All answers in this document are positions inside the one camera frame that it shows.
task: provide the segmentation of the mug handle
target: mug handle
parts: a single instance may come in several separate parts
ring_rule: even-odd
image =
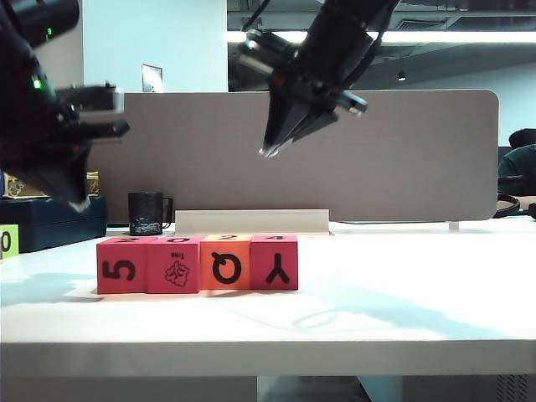
[[[164,208],[164,201],[168,201],[167,208]],[[162,226],[162,229],[167,229],[169,226],[171,226],[171,221],[173,220],[173,198],[170,197],[164,197],[162,198],[162,221],[165,222],[165,224]]]

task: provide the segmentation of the number 5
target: number 5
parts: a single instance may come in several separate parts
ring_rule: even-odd
[[[108,261],[104,261],[102,263],[102,275],[105,278],[121,279],[121,268],[128,269],[128,275],[126,276],[127,281],[131,281],[134,279],[134,276],[136,276],[136,267],[134,266],[134,264],[127,260],[117,261],[114,264],[113,271],[110,271],[110,263]]]

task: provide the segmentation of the orange block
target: orange block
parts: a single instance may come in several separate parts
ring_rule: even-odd
[[[250,242],[245,234],[212,234],[201,241],[201,289],[250,289]]]

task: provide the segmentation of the robotic arm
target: robotic arm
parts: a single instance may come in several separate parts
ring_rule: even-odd
[[[299,47],[272,33],[247,33],[239,61],[270,81],[262,155],[273,157],[334,123],[338,106],[356,115],[366,111],[367,102],[345,90],[370,66],[398,2],[326,0]],[[375,41],[367,30],[379,32]]]
[[[77,209],[89,203],[86,160],[95,139],[125,121],[90,125],[80,110],[109,110],[116,88],[54,91],[32,48],[78,23],[76,0],[0,0],[0,167]]]

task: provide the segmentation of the ceiling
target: ceiling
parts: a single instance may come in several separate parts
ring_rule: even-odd
[[[240,30],[259,3],[228,0],[228,30]],[[307,30],[321,6],[318,0],[272,0],[257,23],[266,30]],[[536,0],[404,0],[389,30],[534,31]],[[264,77],[236,63],[235,47],[229,45],[229,89],[265,90]],[[402,67],[417,82],[530,62],[536,62],[536,44],[383,46],[355,88],[396,87],[398,81],[385,77]]]

